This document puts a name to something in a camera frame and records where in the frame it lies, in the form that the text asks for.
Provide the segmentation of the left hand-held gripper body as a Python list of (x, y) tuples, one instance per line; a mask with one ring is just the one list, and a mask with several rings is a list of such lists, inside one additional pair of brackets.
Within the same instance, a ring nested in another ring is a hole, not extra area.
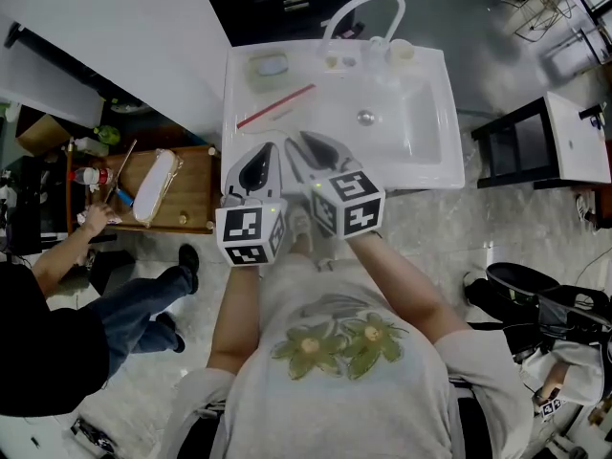
[(216, 209), (217, 245), (231, 267), (274, 262), (287, 231), (287, 201), (225, 196)]

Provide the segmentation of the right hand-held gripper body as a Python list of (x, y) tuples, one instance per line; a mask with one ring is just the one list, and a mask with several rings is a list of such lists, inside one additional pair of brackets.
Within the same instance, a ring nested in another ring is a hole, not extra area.
[(315, 221), (338, 239), (348, 239), (382, 225), (385, 192), (363, 169), (310, 183)]

